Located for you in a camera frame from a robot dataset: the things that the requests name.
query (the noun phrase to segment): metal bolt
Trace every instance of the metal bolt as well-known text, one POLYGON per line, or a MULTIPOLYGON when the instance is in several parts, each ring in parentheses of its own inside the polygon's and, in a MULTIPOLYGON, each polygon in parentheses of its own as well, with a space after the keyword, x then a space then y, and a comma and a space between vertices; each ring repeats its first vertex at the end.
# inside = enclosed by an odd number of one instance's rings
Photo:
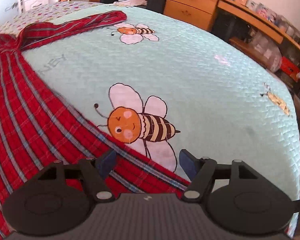
POLYGON ((200 197, 200 193, 198 191, 194 191, 194 190, 188 190, 184 193, 186 198, 191 198, 191 199, 195 199, 200 197))
POLYGON ((112 197, 112 193, 109 191, 100 191, 97 193, 98 199, 109 199, 112 197))

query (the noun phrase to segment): red plaid fabric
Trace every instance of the red plaid fabric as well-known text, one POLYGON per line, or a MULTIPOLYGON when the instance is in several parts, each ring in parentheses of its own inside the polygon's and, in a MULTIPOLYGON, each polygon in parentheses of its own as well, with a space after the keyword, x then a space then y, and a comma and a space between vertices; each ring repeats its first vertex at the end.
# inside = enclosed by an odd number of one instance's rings
POLYGON ((2 203, 16 188, 56 159, 65 164, 100 156, 109 148, 117 165, 106 179, 115 195, 123 192, 176 193, 188 182, 123 143, 102 133, 59 94, 51 91, 21 51, 126 19, 121 11, 62 25, 27 26, 16 39, 0 34, 0 239, 9 234, 2 203))

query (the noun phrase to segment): cartoon bee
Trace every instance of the cartoon bee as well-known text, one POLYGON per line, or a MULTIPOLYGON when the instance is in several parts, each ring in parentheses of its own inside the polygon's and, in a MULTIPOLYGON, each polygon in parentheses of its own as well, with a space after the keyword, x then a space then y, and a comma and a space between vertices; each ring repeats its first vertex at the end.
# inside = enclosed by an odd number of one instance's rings
POLYGON ((155 31, 149 29, 147 25, 137 24, 133 26, 129 23, 119 23, 115 24, 114 27, 117 28, 117 31, 121 33, 120 41, 125 44, 136 44, 147 38, 151 41, 158 41, 159 38, 154 35, 155 31))
POLYGON ((279 106, 286 115, 290 116, 290 109, 287 107, 287 103, 283 101, 281 98, 279 98, 278 96, 276 96, 274 93, 272 93, 271 88, 265 82, 264 82, 264 86, 268 90, 268 92, 260 95, 262 97, 264 95, 267 95, 269 100, 272 101, 272 103, 279 106))
POLYGON ((175 171, 177 159, 168 140, 180 133, 165 117, 167 105, 159 97, 150 96, 143 105, 140 95, 130 86, 117 83, 109 89, 113 107, 107 119, 110 134, 130 148, 151 158, 170 171, 175 171))

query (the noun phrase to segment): light blue quilt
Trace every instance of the light blue quilt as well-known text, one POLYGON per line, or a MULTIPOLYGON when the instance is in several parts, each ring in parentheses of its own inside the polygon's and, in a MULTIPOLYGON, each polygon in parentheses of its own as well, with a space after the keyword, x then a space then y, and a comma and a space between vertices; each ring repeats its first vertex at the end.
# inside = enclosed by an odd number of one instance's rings
MULTIPOLYGON (((218 163, 242 159, 298 199, 299 132, 285 85, 212 34, 145 9, 99 5, 53 22, 110 10, 125 12, 125 25, 25 51, 25 59, 86 118, 168 169, 183 148, 218 163), (260 95, 264 83, 290 115, 260 95)), ((186 178, 179 165, 176 173, 186 178)))

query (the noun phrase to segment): red box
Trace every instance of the red box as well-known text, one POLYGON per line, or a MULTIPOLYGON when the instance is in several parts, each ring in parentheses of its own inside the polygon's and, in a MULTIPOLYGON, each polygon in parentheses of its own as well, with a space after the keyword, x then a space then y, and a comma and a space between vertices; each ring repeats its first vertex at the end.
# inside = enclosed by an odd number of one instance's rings
POLYGON ((298 82, 297 74, 300 72, 300 69, 286 57, 282 57, 280 69, 289 75, 295 82, 298 82))

